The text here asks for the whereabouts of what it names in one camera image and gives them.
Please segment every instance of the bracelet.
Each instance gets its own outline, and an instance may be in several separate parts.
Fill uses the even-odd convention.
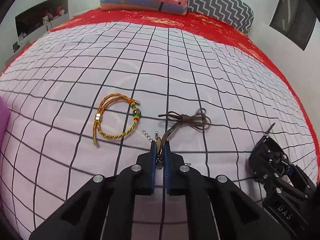
[[[133,108],[133,112],[132,112],[132,114],[133,114],[133,124],[127,131],[123,132],[122,134],[119,134],[119,135],[106,134],[101,129],[101,121],[102,121],[103,112],[105,111],[105,109],[110,104],[112,104],[113,102],[118,101],[118,100],[126,100],[126,101],[128,101],[129,105]],[[98,129],[99,133],[104,138],[109,138],[109,139],[118,139],[118,138],[126,136],[130,132],[132,132],[133,129],[136,127],[136,125],[137,125],[137,123],[138,123],[138,121],[139,121],[139,119],[141,117],[141,111],[140,111],[140,109],[136,108],[136,104],[139,105],[140,102],[136,101],[136,100],[134,100],[132,98],[126,97],[125,95],[122,95],[122,94],[117,94],[117,93],[116,94],[110,94],[107,97],[105,97],[101,101],[101,103],[100,103],[100,105],[98,107],[97,114],[95,116],[95,120],[94,120],[94,123],[93,123],[93,144],[97,146],[97,129]]]

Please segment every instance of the dark window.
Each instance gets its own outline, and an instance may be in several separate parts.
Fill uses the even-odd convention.
[[[306,0],[279,0],[270,27],[305,49],[316,23],[316,15]]]

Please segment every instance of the grid-patterned sheet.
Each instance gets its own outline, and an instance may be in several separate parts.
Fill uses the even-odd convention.
[[[143,118],[124,139],[93,146],[100,101],[122,93],[141,102]],[[247,159],[273,122],[271,137],[315,182],[312,136],[295,98],[268,68],[234,47],[181,31],[112,22],[49,33],[17,58],[0,78],[11,109],[1,148],[1,198],[24,239],[93,175],[113,176],[147,152],[141,133],[163,135],[172,124],[158,114],[207,110],[204,134],[179,128],[169,138],[202,174],[225,174],[254,201],[265,197]],[[102,129],[119,134],[132,124],[126,103],[113,104]],[[137,197],[132,239],[187,239],[184,199],[156,192]]]

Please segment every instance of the zigzag pattern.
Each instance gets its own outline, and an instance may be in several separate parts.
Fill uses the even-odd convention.
[[[214,17],[246,35],[254,17],[252,9],[241,0],[188,0],[188,10]]]

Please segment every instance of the purple object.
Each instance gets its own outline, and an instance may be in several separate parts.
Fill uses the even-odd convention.
[[[7,129],[9,118],[10,118],[10,111],[2,101],[2,98],[0,97],[0,149],[2,145],[4,132]]]

